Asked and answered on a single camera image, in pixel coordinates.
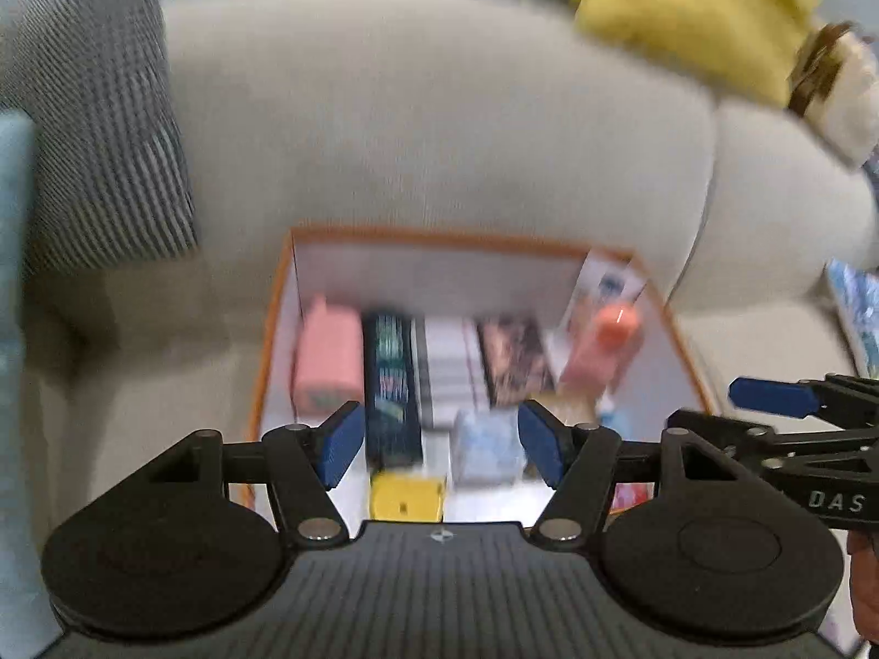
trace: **pink bottle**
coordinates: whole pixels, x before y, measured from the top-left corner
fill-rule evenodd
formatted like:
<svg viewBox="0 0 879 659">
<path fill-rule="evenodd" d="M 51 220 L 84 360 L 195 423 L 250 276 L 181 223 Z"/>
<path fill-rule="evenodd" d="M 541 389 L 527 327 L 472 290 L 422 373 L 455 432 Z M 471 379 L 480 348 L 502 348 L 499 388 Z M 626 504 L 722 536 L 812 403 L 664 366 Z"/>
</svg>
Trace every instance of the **pink bottle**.
<svg viewBox="0 0 879 659">
<path fill-rule="evenodd" d="M 641 316 L 632 305 L 604 306 L 574 339 L 561 382 L 598 399 L 619 382 L 642 340 Z"/>
<path fill-rule="evenodd" d="M 298 416 L 329 416 L 363 403 L 363 327 L 352 308 L 317 297 L 302 321 L 291 398 Z"/>
</svg>

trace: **yellow package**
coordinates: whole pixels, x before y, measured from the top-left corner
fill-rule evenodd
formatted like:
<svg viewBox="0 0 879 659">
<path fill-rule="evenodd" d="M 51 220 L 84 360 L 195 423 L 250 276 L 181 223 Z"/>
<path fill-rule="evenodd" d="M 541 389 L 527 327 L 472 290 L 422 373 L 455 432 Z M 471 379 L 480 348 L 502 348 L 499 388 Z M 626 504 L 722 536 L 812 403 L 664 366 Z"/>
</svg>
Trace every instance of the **yellow package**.
<svg viewBox="0 0 879 659">
<path fill-rule="evenodd" d="M 383 471 L 372 477 L 369 517 L 397 523 L 438 523 L 442 520 L 445 482 Z"/>
<path fill-rule="evenodd" d="M 821 0 L 572 0 L 577 25 L 711 83 L 783 107 Z"/>
</svg>

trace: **black and white striped cushion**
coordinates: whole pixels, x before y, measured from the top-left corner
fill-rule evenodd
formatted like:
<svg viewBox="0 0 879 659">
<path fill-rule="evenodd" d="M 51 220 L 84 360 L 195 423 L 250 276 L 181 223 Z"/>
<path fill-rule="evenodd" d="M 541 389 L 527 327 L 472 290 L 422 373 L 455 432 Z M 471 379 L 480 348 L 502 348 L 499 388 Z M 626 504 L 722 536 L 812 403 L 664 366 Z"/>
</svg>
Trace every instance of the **black and white striped cushion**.
<svg viewBox="0 0 879 659">
<path fill-rule="evenodd" d="M 0 105 L 40 131 L 32 270 L 196 244 L 159 0 L 24 0 L 0 13 Z"/>
</svg>

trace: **sofa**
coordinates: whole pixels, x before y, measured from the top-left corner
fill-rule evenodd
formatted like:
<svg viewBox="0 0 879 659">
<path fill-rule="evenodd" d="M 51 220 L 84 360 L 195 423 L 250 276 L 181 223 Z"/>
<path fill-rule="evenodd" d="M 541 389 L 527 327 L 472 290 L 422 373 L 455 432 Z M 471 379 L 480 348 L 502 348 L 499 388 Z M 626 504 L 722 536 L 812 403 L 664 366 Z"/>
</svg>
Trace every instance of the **sofa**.
<svg viewBox="0 0 879 659">
<path fill-rule="evenodd" d="M 165 17 L 201 249 L 29 281 L 38 542 L 193 429 L 244 439 L 296 223 L 634 248 L 722 411 L 740 374 L 854 371 L 819 283 L 832 256 L 879 264 L 872 193 L 786 113 L 533 2 L 168 0 Z"/>
</svg>

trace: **open storage box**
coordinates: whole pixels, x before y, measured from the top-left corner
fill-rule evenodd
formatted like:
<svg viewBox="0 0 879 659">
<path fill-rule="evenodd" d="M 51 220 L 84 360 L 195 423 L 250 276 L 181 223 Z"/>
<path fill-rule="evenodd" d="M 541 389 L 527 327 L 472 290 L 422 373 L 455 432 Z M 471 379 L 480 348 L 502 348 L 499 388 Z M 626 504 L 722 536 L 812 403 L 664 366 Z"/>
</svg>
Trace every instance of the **open storage box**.
<svg viewBox="0 0 879 659">
<path fill-rule="evenodd" d="M 302 314 L 315 296 L 360 311 L 393 309 L 416 317 L 526 314 L 542 330 L 554 330 L 590 250 L 586 245 L 466 233 L 293 229 L 284 242 L 266 319 L 262 368 L 249 419 L 251 440 L 289 423 L 316 421 L 297 418 L 290 398 L 296 338 Z M 633 266 L 646 279 L 633 255 L 604 248 L 599 252 Z M 658 440 L 671 412 L 682 407 L 711 410 L 710 397 L 649 281 L 635 307 L 642 318 L 643 344 L 614 390 L 614 414 L 624 419 L 628 438 L 652 441 Z M 561 370 L 554 371 L 557 376 Z M 413 472 L 447 478 L 448 432 L 423 431 L 422 445 L 424 464 Z M 529 527 L 552 492 L 539 479 L 504 487 L 450 488 L 444 520 L 516 520 Z M 369 470 L 363 449 L 330 496 L 349 532 L 356 535 L 369 517 Z M 264 488 L 249 491 L 248 501 L 271 520 Z"/>
</svg>

